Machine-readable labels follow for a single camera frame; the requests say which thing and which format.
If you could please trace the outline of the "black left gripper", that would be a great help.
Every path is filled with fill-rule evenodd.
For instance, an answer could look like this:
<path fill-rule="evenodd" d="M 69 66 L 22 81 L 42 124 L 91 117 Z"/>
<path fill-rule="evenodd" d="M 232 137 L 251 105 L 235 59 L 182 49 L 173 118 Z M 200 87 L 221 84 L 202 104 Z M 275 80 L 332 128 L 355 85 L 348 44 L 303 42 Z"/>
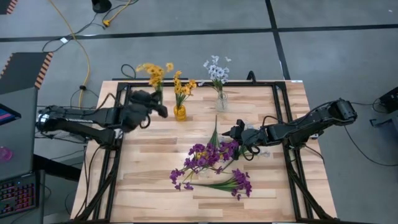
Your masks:
<path fill-rule="evenodd" d="M 125 129 L 146 129 L 150 125 L 149 115 L 152 110 L 160 117 L 167 118 L 167 107 L 162 104 L 162 92 L 154 91 L 149 93 L 144 90 L 130 90 L 128 92 L 128 104 L 124 108 Z"/>

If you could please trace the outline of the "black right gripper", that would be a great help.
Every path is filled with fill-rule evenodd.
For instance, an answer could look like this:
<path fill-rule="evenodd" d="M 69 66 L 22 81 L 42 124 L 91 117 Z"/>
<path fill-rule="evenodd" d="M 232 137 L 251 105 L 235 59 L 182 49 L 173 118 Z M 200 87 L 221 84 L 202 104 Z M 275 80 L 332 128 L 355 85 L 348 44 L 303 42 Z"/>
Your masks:
<path fill-rule="evenodd" d="M 258 134 L 258 130 L 245 129 L 244 121 L 238 119 L 236 126 L 221 135 L 234 139 L 238 143 L 238 148 L 234 152 L 234 159 L 239 159 L 240 156 L 245 159 L 254 159 L 254 156 L 260 153 L 259 147 L 256 146 Z"/>

